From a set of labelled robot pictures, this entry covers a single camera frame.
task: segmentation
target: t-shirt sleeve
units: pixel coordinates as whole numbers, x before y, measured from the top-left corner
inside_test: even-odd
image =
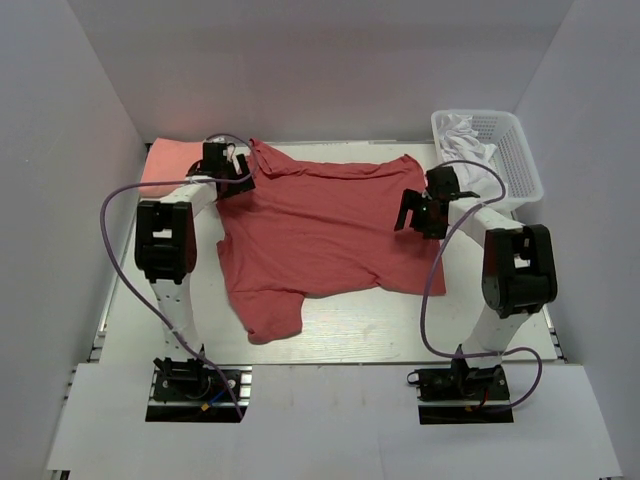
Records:
[[[255,292],[229,292],[229,300],[251,343],[297,335],[302,331],[302,302],[298,292],[258,290]]]

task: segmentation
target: white table surface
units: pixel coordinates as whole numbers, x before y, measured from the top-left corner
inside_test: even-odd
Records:
[[[436,164],[435,149],[430,144],[348,142],[276,147],[299,160],[382,163],[406,153],[423,168]],[[198,263],[191,282],[194,316],[207,356],[214,362],[226,365],[446,362],[422,345],[418,326],[420,297],[381,288],[308,298],[303,305],[300,335],[267,345],[252,345],[227,299],[216,251],[216,242],[224,232],[215,207],[201,212],[195,223]],[[135,266],[133,240],[132,235],[124,271],[153,299],[149,284]],[[457,233],[444,255],[444,269],[447,294],[429,300],[427,332],[435,347],[453,352],[471,332],[484,305],[480,288],[481,248],[465,234]],[[106,325],[101,364],[144,363],[163,355],[160,320],[120,282]],[[518,345],[536,349],[545,360],[557,358],[543,313],[534,315],[518,331],[511,347]],[[526,354],[516,354],[506,360],[530,359]]]

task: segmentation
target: white panel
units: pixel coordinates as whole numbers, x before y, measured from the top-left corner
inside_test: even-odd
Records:
[[[579,366],[503,425],[418,425],[414,367],[258,366],[241,424],[145,423],[152,366],[81,365],[49,461],[78,479],[599,478],[620,474]],[[534,366],[506,368],[513,395]]]
[[[551,230],[559,295],[550,310],[630,478],[640,477],[639,18],[637,1],[576,1],[516,111],[545,188],[521,218]]]
[[[70,3],[146,140],[322,140],[513,110],[571,0]]]
[[[144,149],[66,2],[0,2],[0,62],[0,470],[40,479],[112,278],[100,203]],[[132,199],[114,202],[118,250]]]

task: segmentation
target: black mounting plate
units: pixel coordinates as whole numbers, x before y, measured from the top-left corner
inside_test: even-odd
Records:
[[[441,402],[447,400],[468,400],[472,403],[481,402],[485,396],[485,388],[488,388],[487,401],[508,401],[509,386],[502,368],[498,369],[493,377],[493,382],[484,388],[478,388],[468,396],[464,396],[453,383],[451,370],[448,368],[425,368],[416,370],[418,382],[412,383],[420,389],[418,397],[423,402]]]
[[[235,382],[235,386],[233,387],[233,393],[236,394],[236,398],[240,396],[240,380],[242,371],[240,370],[225,370],[222,369],[222,372],[227,377],[227,380],[233,380]],[[218,402],[230,402],[231,396],[229,392],[226,391],[225,386],[220,379],[220,376],[215,370],[210,370],[208,368],[202,369],[202,374],[206,375],[211,381],[211,387],[208,392],[202,395],[200,398],[194,398],[195,396],[186,396],[180,390],[174,388],[171,385],[171,381],[168,380],[164,372],[159,369],[156,369],[156,380],[153,385],[153,399],[157,402],[192,402],[194,400],[201,400],[203,403],[207,400],[212,399],[216,395],[218,395],[222,390],[225,390],[224,393]]]

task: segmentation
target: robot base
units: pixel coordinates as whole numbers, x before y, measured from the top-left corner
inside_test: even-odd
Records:
[[[239,423],[240,417],[218,373],[199,360],[156,359],[146,422]],[[244,413],[251,367],[222,369]]]
[[[513,423],[508,407],[509,386],[502,367],[496,369],[493,378],[468,384],[464,393],[449,368],[426,368],[410,374],[414,378],[416,375],[417,380],[408,379],[408,383],[420,392],[420,425]]]

